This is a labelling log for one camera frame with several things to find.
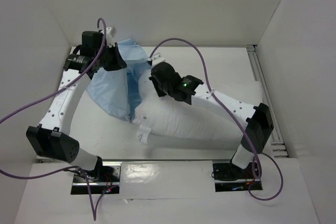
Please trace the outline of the white pillow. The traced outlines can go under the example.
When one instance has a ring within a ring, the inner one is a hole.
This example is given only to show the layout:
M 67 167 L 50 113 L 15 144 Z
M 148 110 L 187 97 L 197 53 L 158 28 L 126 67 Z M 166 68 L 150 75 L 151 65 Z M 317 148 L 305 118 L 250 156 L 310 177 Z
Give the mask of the white pillow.
M 167 148 L 234 151 L 243 136 L 238 126 L 206 109 L 158 97 L 150 71 L 139 79 L 141 103 L 135 109 L 133 124 L 139 126 L 138 140 Z

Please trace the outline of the light blue pillowcase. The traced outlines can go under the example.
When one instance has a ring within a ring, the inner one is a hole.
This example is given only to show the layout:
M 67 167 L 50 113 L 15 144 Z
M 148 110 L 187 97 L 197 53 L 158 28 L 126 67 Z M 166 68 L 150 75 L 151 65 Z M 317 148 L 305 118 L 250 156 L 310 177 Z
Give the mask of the light blue pillowcase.
M 118 47 L 127 67 L 117 71 L 99 69 L 86 91 L 108 115 L 130 122 L 142 101 L 139 80 L 151 67 L 146 52 L 134 39 L 120 41 Z

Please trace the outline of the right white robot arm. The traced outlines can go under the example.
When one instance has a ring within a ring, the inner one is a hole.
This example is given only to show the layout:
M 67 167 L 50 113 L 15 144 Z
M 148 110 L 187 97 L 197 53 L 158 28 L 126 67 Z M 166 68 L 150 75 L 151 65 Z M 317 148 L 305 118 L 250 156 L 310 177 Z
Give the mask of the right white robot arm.
M 149 80 L 159 97 L 168 95 L 175 101 L 204 108 L 237 124 L 243 137 L 231 159 L 229 172 L 235 178 L 242 177 L 253 158 L 264 150 L 274 129 L 269 107 L 264 103 L 244 103 L 212 89 L 206 67 L 203 67 L 205 81 L 202 81 L 192 75 L 181 77 L 165 61 L 149 60 L 148 64 L 151 66 Z

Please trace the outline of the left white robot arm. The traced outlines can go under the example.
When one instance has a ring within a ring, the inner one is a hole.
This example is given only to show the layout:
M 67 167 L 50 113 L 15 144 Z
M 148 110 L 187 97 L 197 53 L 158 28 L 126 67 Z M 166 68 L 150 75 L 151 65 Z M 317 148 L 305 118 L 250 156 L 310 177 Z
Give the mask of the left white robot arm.
M 81 149 L 69 134 L 78 103 L 95 74 L 118 75 L 127 67 L 114 41 L 115 34 L 114 27 L 82 33 L 82 44 L 65 60 L 58 94 L 48 112 L 37 126 L 26 131 L 38 156 L 77 166 L 93 182 L 112 174 L 113 168 L 104 166 L 101 157 Z

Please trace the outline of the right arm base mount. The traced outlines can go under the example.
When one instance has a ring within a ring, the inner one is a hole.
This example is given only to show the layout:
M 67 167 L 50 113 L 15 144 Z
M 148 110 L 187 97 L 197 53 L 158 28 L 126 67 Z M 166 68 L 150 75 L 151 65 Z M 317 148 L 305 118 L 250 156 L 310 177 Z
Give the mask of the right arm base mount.
M 217 193 L 248 191 L 249 188 L 251 191 L 263 190 L 260 179 L 253 175 L 252 162 L 245 169 L 234 166 L 229 161 L 213 161 L 212 166 L 211 177 Z

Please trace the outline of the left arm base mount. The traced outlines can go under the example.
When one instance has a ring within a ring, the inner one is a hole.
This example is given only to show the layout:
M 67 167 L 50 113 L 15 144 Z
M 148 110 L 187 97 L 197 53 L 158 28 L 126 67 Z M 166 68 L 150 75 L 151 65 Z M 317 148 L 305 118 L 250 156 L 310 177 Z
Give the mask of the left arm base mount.
M 108 195 L 116 195 L 120 192 L 120 162 L 103 162 L 104 173 L 98 178 L 87 175 L 91 193 L 100 195 L 106 193 Z M 79 169 L 70 170 L 74 175 L 71 183 L 71 195 L 88 195 L 87 182 Z

